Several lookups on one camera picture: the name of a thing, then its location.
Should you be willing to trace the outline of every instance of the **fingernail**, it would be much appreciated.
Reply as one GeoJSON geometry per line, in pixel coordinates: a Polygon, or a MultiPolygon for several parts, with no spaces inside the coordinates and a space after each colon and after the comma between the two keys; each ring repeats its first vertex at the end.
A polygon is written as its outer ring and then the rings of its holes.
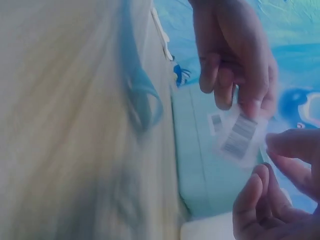
{"type": "Polygon", "coordinates": [[[242,106],[242,110],[249,118],[256,118],[260,113],[261,101],[250,100],[250,101],[239,101],[242,106]]]}

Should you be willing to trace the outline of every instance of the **white label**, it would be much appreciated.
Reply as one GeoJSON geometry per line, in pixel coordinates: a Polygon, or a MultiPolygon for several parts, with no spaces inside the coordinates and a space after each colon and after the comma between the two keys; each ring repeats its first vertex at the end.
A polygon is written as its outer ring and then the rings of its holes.
{"type": "Polygon", "coordinates": [[[243,168],[253,167],[267,124],[263,118],[249,119],[237,105],[232,107],[220,134],[218,151],[243,168]]]}
{"type": "Polygon", "coordinates": [[[209,114],[208,122],[212,136],[215,136],[223,129],[223,117],[220,113],[209,114]]]}

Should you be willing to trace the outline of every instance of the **small barcode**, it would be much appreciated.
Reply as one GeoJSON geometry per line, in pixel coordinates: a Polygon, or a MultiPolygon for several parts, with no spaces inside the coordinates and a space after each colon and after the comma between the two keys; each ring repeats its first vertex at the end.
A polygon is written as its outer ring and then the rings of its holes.
{"type": "Polygon", "coordinates": [[[240,114],[221,150],[238,160],[243,159],[255,134],[257,125],[257,122],[240,114]]]}
{"type": "Polygon", "coordinates": [[[215,133],[222,129],[222,120],[219,114],[211,115],[211,122],[215,133]]]}

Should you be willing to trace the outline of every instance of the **blue fabric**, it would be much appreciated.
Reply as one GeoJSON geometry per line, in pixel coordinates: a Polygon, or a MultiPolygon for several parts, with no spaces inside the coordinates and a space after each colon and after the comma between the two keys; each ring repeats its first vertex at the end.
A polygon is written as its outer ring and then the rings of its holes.
{"type": "MultiPolygon", "coordinates": [[[[289,128],[320,127],[318,107],[320,104],[320,97],[318,97],[320,93],[320,1],[248,0],[248,2],[257,12],[267,32],[272,52],[279,66],[278,112],[270,122],[268,130],[280,132],[289,128]]],[[[181,68],[191,71],[191,80],[188,83],[197,83],[200,65],[191,6],[187,0],[155,0],[155,5],[162,26],[170,37],[169,50],[181,68]]],[[[197,132],[199,129],[196,122],[200,124],[202,118],[206,119],[202,111],[214,110],[212,100],[210,104],[197,105],[199,108],[197,110],[192,105],[192,100],[201,102],[208,97],[200,92],[191,97],[190,93],[196,91],[197,87],[197,84],[192,86],[194,90],[185,90],[182,87],[179,90],[181,92],[178,91],[172,96],[172,100],[180,193],[192,214],[200,216],[215,212],[213,209],[216,209],[217,205],[214,204],[217,202],[211,199],[217,198],[219,192],[215,192],[216,188],[209,185],[208,180],[215,184],[223,176],[217,174],[216,165],[207,164],[210,162],[210,153],[202,148],[213,144],[208,134],[197,132]]],[[[264,160],[269,161],[263,149],[261,153],[264,160]]],[[[301,194],[278,170],[276,175],[280,186],[289,192],[294,207],[313,212],[316,204],[301,194]]],[[[242,181],[238,183],[236,177],[233,182],[239,184],[238,187],[243,184],[242,181]]],[[[227,202],[234,197],[234,193],[232,196],[224,194],[219,198],[227,202]]]]}
{"type": "Polygon", "coordinates": [[[126,93],[130,122],[137,133],[143,133],[162,119],[163,105],[154,85],[141,66],[133,33],[130,7],[130,0],[122,1],[123,18],[119,32],[120,64],[123,69],[122,84],[126,93]],[[154,112],[151,110],[149,96],[156,100],[154,112]]]}

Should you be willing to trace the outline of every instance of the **light blue sheet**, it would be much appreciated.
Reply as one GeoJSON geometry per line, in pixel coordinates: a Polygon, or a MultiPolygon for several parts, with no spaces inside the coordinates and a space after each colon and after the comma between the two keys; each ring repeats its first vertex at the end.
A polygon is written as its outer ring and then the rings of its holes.
{"type": "MultiPolygon", "coordinates": [[[[272,52],[279,65],[279,106],[275,118],[270,122],[269,132],[280,132],[289,128],[318,128],[320,124],[320,1],[319,0],[248,0],[257,12],[267,32],[272,52]]],[[[187,0],[155,0],[155,5],[164,30],[170,37],[169,50],[182,68],[191,71],[191,83],[197,83],[200,65],[193,31],[192,8],[187,0]]],[[[196,127],[190,127],[190,114],[193,106],[187,96],[189,90],[183,89],[172,96],[176,145],[185,146],[185,150],[177,149],[178,177],[182,198],[194,216],[215,214],[217,196],[215,189],[205,182],[217,182],[216,166],[205,165],[203,159],[209,159],[210,153],[201,151],[200,145],[209,146],[206,134],[198,135],[196,127]]],[[[207,98],[199,93],[194,99],[202,101],[207,98]]],[[[207,101],[199,104],[193,111],[194,118],[200,119],[201,112],[211,108],[214,103],[207,101]]],[[[316,203],[299,191],[278,170],[276,175],[282,188],[289,192],[294,207],[313,212],[316,203]]],[[[237,187],[242,181],[233,180],[237,187]]],[[[234,195],[224,196],[228,205],[234,195]]]]}

